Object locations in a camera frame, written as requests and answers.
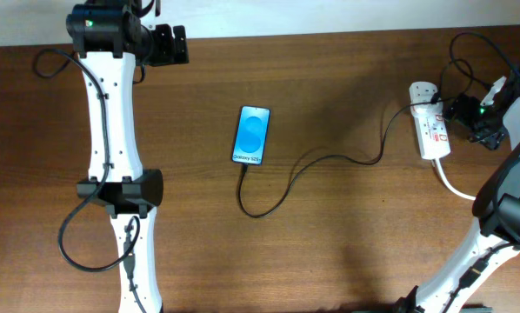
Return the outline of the blue screen smartphone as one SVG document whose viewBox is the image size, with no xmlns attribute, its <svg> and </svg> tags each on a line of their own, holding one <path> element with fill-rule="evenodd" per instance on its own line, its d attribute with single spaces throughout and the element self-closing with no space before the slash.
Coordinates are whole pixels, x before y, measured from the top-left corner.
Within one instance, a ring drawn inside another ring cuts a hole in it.
<svg viewBox="0 0 520 313">
<path fill-rule="evenodd" d="M 270 109 L 243 106 L 238 118 L 231 160 L 235 163 L 260 165 L 270 124 Z"/>
</svg>

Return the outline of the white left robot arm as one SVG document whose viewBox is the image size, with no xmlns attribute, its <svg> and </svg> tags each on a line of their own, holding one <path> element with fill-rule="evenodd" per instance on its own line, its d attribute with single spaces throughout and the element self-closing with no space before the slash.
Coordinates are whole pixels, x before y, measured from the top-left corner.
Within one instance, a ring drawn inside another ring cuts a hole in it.
<svg viewBox="0 0 520 313">
<path fill-rule="evenodd" d="M 182 26 L 160 24 L 161 4 L 88 1 L 67 16 L 67 31 L 83 71 L 90 113 L 88 176 L 77 185 L 85 203 L 105 208 L 117 243 L 122 312 L 161 312 L 154 226 L 163 174 L 140 160 L 133 115 L 136 70 L 189 61 Z"/>
</svg>

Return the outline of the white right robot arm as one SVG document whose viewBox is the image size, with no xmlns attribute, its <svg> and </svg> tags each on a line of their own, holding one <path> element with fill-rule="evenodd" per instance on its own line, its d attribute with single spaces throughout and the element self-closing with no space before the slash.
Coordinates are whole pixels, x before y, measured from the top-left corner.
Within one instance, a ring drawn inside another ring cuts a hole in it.
<svg viewBox="0 0 520 313">
<path fill-rule="evenodd" d="M 392 313 L 463 312 L 491 274 L 520 253 L 520 97 L 503 124 L 512 152 L 477 194 L 468 235 L 434 277 L 397 300 Z"/>
</svg>

